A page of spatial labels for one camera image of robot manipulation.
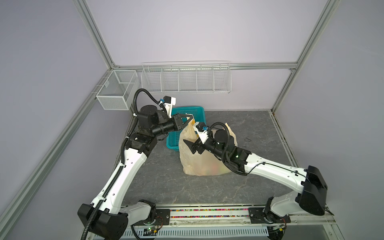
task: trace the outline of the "teal plastic basket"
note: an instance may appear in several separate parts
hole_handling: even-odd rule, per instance
[[[182,114],[193,114],[193,117],[195,118],[196,122],[204,122],[205,121],[205,112],[204,108],[202,107],[180,107],[180,108],[172,108],[172,115],[176,113],[182,113]],[[173,149],[175,151],[179,150],[179,139],[180,139],[180,133],[182,130],[177,132],[170,132],[167,137],[167,147],[170,149]]]

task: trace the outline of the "white mesh basket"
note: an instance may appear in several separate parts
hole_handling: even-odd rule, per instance
[[[143,63],[143,88],[152,93],[229,93],[232,88],[229,62],[220,64],[159,65]]]
[[[129,110],[139,86],[135,70],[113,70],[96,97],[105,110]]]

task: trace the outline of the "black mounting plate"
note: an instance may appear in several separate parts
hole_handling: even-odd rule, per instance
[[[169,225],[169,219],[170,219],[170,210],[169,209],[156,209],[156,215],[155,215],[155,222],[151,225],[161,225],[161,218],[156,217],[162,217],[163,218],[163,226]],[[147,226],[144,224],[144,221],[139,221],[134,224],[134,226]]]
[[[251,223],[268,223],[265,220],[265,213],[263,207],[250,207],[248,208],[249,216],[251,219]],[[281,217],[285,220],[285,223],[290,223],[291,219],[289,216]],[[275,223],[284,223],[282,219],[276,219]]]

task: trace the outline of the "wire rack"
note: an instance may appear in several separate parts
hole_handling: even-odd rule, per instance
[[[129,110],[139,86],[135,70],[113,70],[96,97],[105,110]]]
[[[174,62],[143,63],[143,88],[152,93],[229,93],[232,89],[230,63]]]

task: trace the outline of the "perforated metal strip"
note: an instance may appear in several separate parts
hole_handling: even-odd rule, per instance
[[[136,232],[140,238],[144,237],[144,227],[139,227]],[[167,227],[159,230],[156,238],[219,238],[219,237],[260,237],[268,236],[267,227],[247,226],[247,227]],[[128,228],[121,239],[133,239],[133,233]]]

